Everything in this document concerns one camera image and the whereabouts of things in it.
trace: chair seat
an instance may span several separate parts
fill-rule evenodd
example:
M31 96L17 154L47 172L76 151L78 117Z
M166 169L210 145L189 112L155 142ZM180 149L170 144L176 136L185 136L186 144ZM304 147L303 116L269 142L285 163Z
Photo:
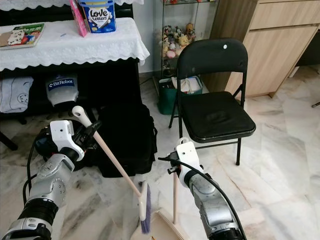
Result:
M181 96L182 118L195 142L210 143L248 137L255 123L230 92Z

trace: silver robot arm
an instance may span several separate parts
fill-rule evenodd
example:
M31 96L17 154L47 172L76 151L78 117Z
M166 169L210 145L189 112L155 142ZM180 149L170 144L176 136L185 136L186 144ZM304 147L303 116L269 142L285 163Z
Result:
M176 164L171 162L172 168L168 169L168 172L169 174L177 172L181 184L190 189L195 205L199 209L207 238L209 240L245 239L241 234L233 212L222 194L196 171L179 164L185 163L202 174L204 173L193 142L188 141L179 144L176 147L176 152L171 153L167 159L176 161Z
M50 123L53 142L59 153L52 155L39 169L23 211L2 240L50 240L52 225L66 196L66 184L85 153L72 140L71 121Z

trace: white wall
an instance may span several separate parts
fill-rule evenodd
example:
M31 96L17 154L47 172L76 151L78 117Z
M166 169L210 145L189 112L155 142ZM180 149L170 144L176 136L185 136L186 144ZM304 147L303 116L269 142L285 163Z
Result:
M153 71L153 36L154 36L154 0L144 0L144 5L133 4L133 17L139 29L142 41L150 56L143 66L139 65L139 73Z

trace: white cloth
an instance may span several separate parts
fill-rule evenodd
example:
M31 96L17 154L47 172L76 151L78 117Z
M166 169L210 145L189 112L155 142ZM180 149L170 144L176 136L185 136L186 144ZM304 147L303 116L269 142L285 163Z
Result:
M135 21L129 17L115 21L116 31L88 33L85 37L79 35L74 20L45 22L42 36L34 47L0 50L0 71L62 63L106 63L130 57L140 59L143 65L150 53L141 40ZM0 33L9 32L14 27L0 27Z
M122 5L123 3L144 4L144 0L115 0L115 3L118 5ZM23 10L25 8L35 9L38 6L42 6L44 8L49 8L52 6L62 7L64 4L70 5L69 0L0 0L0 10L3 10L3 11L9 11L11 9Z
M27 110L29 89L33 81L30 76L5 78L0 81L0 112L10 114Z

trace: wooden cabinet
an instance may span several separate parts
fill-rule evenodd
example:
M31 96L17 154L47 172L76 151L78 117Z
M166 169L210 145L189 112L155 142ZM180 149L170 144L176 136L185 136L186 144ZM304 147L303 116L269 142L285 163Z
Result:
M319 25L320 0L224 0L211 38L243 42L248 52L246 96L258 96L277 91ZM211 92L225 89L233 93L241 80L240 73L204 77Z

